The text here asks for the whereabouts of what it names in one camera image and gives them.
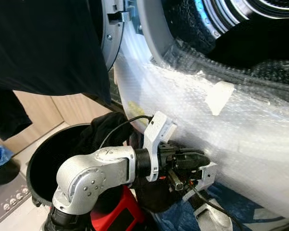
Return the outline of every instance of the black laundry basket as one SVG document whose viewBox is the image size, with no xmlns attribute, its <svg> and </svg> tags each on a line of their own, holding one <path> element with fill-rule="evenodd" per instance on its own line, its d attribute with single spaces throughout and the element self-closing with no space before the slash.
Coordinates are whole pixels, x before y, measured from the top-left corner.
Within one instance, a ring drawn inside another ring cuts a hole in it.
<svg viewBox="0 0 289 231">
<path fill-rule="evenodd" d="M 57 171 L 71 157 L 71 150 L 79 141 L 80 133 L 89 125 L 75 125 L 53 134 L 32 155 L 26 178 L 36 205 L 52 205 L 53 194 L 58 186 Z"/>
</svg>

